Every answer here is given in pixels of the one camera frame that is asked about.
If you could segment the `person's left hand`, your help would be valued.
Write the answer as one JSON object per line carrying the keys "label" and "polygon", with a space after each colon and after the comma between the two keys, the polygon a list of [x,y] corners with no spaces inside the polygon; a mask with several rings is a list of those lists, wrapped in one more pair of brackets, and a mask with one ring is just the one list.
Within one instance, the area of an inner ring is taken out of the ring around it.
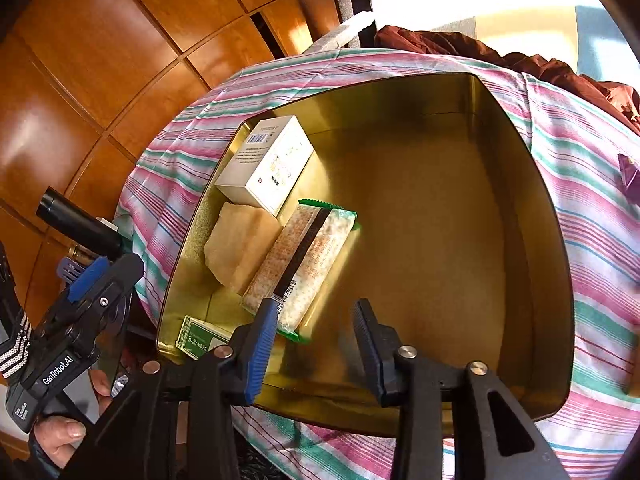
{"label": "person's left hand", "polygon": [[[112,402],[111,383],[103,370],[90,368],[88,373],[99,405],[99,415],[102,415]],[[32,428],[32,435],[43,453],[61,469],[72,458],[74,445],[82,441],[86,432],[86,427],[78,420],[58,415],[41,419]]]}

